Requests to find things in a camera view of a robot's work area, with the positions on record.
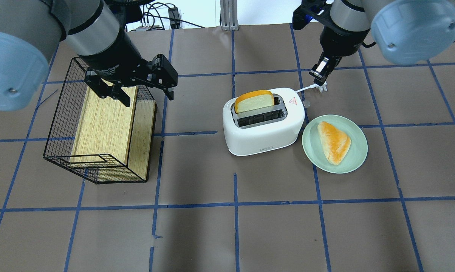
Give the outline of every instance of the wire basket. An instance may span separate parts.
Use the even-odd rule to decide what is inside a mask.
[[[83,81],[87,68],[88,65],[79,57],[71,59],[43,158],[95,184],[147,182],[147,179],[138,176],[110,154],[71,155],[87,93],[88,86]],[[148,88],[142,85],[138,86],[136,100],[154,98]],[[81,160],[83,162],[71,162],[73,157],[84,159]]]

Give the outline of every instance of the black rubber ring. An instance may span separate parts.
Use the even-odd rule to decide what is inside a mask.
[[[84,23],[82,23],[81,25],[70,29],[70,31],[68,31],[68,35],[73,35],[73,34],[82,32],[85,29],[87,29],[88,26],[91,26],[91,24],[94,21],[96,21],[96,19],[98,19],[98,17],[100,17],[102,10],[103,10],[103,0],[100,0],[100,5],[98,5],[98,8],[96,9],[95,13],[93,13],[93,15],[88,20],[86,20]]]
[[[353,10],[360,11],[360,12],[365,12],[364,8],[359,7],[359,6],[356,6],[356,5],[350,3],[350,2],[347,1],[347,0],[342,0],[342,3],[344,3],[345,6],[351,8],[351,9],[353,9]]]

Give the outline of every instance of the wooden panel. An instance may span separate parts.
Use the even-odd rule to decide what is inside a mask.
[[[128,168],[143,179],[147,179],[154,119],[155,100],[138,101],[132,128],[132,139],[130,140]]]
[[[87,89],[71,155],[108,153],[126,164],[138,87],[122,89],[130,97],[130,107],[109,97],[101,99]],[[70,159],[70,162],[98,161],[103,160],[98,157]]]

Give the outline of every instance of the metal post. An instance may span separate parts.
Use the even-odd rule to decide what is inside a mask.
[[[221,0],[221,29],[238,30],[238,0]]]

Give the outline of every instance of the plate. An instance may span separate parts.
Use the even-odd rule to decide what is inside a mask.
[[[351,139],[347,155],[339,165],[328,162],[323,153],[317,126],[322,122],[329,122],[337,129],[347,133]],[[345,174],[359,168],[367,158],[367,138],[362,130],[350,119],[339,115],[323,115],[311,120],[305,127],[302,136],[303,150],[314,165],[318,168],[335,174]]]

